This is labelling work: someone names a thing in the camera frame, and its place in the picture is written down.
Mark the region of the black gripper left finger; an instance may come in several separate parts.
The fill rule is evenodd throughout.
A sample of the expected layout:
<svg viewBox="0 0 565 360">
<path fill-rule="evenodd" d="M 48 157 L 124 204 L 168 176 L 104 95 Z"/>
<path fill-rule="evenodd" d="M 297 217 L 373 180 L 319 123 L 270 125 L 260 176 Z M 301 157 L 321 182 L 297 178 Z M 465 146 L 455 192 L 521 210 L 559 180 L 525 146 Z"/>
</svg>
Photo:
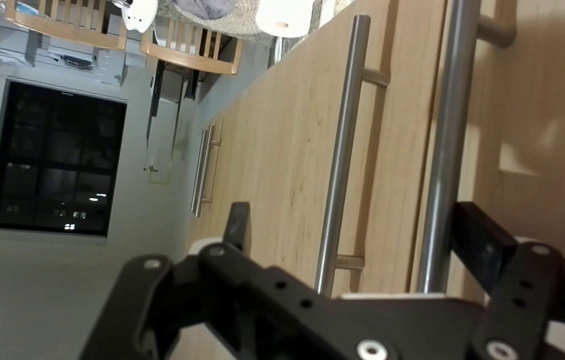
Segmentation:
<svg viewBox="0 0 565 360">
<path fill-rule="evenodd" d="M 232 244 L 238 251 L 246 251 L 250 241 L 250 204 L 234 203 L 230 207 L 224 243 Z"/>
</svg>

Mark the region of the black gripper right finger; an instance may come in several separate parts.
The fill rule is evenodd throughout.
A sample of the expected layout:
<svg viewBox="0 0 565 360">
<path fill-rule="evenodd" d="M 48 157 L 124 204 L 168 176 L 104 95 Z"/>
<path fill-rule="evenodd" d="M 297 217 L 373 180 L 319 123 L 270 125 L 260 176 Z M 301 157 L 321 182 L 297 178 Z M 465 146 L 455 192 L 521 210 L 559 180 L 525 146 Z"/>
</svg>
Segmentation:
<svg viewBox="0 0 565 360">
<path fill-rule="evenodd" d="M 491 292 L 517 251 L 517 241 L 475 203 L 457 203 L 451 214 L 451 251 Z"/>
</svg>

